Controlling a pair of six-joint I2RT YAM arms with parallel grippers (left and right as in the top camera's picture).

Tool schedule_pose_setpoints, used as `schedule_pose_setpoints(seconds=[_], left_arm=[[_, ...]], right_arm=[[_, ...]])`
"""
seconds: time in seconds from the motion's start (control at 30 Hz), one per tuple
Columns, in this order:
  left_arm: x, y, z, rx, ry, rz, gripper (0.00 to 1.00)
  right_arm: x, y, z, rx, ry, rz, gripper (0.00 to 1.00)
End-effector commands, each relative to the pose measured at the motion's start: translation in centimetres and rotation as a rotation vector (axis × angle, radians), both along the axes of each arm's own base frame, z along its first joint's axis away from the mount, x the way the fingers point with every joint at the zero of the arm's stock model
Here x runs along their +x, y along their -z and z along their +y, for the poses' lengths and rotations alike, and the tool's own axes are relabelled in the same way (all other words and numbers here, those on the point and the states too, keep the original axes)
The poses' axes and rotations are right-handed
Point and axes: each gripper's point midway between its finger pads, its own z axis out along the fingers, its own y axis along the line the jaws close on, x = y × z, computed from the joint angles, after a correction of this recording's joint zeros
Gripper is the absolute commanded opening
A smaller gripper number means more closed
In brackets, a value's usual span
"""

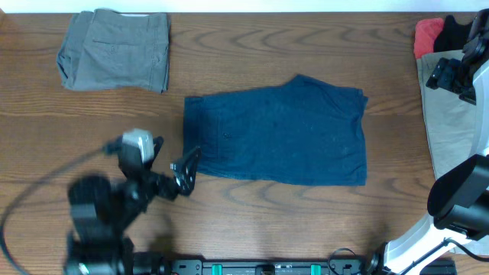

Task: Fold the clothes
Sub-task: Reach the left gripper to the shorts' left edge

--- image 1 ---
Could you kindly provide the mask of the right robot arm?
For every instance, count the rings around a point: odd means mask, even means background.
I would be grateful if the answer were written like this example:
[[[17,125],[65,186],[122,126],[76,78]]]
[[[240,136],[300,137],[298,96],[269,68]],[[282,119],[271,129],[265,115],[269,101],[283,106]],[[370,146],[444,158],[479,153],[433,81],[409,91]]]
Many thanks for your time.
[[[436,180],[427,213],[400,238],[382,244],[363,264],[362,274],[455,274],[441,256],[453,247],[488,234],[488,11],[474,18],[461,60],[442,58],[429,77],[475,106],[475,132],[469,157]]]

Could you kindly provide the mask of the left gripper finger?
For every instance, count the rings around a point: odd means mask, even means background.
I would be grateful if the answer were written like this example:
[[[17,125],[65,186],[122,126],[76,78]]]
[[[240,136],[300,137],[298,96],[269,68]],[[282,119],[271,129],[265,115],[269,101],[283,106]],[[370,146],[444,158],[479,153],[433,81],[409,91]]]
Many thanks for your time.
[[[164,138],[161,136],[155,137],[153,139],[153,142],[154,142],[154,156],[153,156],[153,159],[151,161],[151,165],[153,165],[154,161],[157,158],[157,155],[160,152],[160,149],[162,148],[162,146],[164,144]]]
[[[170,165],[180,195],[189,196],[193,192],[201,156],[201,148],[194,147]]]

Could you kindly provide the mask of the navy blue shorts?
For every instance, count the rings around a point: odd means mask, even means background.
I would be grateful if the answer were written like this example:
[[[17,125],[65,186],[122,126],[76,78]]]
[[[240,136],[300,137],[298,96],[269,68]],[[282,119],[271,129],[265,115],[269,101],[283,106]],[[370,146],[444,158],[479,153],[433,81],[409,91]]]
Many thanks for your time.
[[[281,86],[187,97],[183,150],[200,173],[305,186],[363,186],[368,97],[297,75]]]

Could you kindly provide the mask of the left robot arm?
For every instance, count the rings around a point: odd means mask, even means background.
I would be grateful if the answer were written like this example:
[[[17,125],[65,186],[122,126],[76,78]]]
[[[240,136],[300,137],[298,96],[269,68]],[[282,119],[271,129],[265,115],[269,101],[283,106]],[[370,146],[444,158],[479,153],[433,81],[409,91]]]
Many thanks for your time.
[[[171,264],[157,252],[137,252],[125,230],[156,197],[173,201],[189,196],[196,184],[202,156],[194,147],[171,164],[172,176],[155,173],[151,167],[163,138],[151,138],[132,145],[119,137],[104,151],[117,154],[125,175],[123,183],[113,185],[102,175],[88,175],[75,181],[68,190],[70,215],[75,231],[69,237],[65,274],[170,274]]]

